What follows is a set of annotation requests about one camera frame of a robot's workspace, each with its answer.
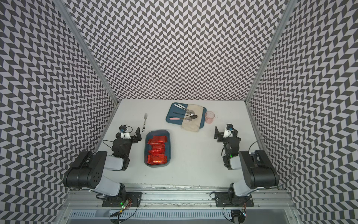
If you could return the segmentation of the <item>red foil tea bag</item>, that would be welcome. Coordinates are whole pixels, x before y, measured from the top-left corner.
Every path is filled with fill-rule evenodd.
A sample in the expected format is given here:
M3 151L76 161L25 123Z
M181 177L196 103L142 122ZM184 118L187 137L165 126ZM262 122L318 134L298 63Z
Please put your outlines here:
M168 142L168 138L165 135L162 136L154 136L151 139L148 140L147 144L153 145L153 144L165 144Z
M153 144L148 151L150 155L163 155L165 154L165 144Z
M168 161L167 156L164 154L148 155L146 164L150 166L166 164Z

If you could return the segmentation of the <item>teal plastic storage box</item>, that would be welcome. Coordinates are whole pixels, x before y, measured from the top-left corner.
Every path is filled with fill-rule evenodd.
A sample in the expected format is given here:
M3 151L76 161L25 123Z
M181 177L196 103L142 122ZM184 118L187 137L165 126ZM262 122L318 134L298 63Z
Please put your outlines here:
M167 130L155 130L146 135L144 163L149 167L163 167L171 160L171 139Z

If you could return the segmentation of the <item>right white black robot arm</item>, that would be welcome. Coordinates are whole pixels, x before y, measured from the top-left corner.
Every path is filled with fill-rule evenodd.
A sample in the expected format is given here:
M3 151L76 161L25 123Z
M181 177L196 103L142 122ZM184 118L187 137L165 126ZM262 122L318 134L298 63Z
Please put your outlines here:
M221 157L224 166L229 170L239 170L243 175L240 181L230 185L230 201L244 199L258 189L270 189L279 185L279 176L266 152L241 150L241 138L232 124L227 124L224 132L216 127L213 138L223 144Z

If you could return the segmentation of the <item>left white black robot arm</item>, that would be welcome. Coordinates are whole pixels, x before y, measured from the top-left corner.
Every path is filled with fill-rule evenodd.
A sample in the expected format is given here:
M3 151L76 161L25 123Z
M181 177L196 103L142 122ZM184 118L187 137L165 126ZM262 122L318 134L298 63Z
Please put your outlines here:
M116 139L112 142L112 154L106 151L82 151L65 172L63 184L68 188L88 189L92 192L107 197L127 200L125 186L104 176L105 170L125 171L130 159L129 154L133 144L142 140L140 128L137 128L133 136L130 135L128 126L119 127Z

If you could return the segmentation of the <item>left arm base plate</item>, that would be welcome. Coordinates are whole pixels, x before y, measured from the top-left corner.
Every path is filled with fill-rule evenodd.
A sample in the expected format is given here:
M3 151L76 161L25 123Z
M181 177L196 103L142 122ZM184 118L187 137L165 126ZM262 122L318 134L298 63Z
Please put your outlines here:
M124 197L105 197L102 203L102 207L119 208L125 205L128 200L131 208L137 208L140 205L142 192L127 192Z

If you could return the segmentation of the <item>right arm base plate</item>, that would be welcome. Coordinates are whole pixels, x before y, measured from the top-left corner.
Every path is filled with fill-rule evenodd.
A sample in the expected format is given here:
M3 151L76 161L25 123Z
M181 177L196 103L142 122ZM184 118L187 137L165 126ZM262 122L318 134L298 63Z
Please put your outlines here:
M215 201L216 207L254 207L254 202L251 196L236 196L228 192L214 192L210 194L212 200Z

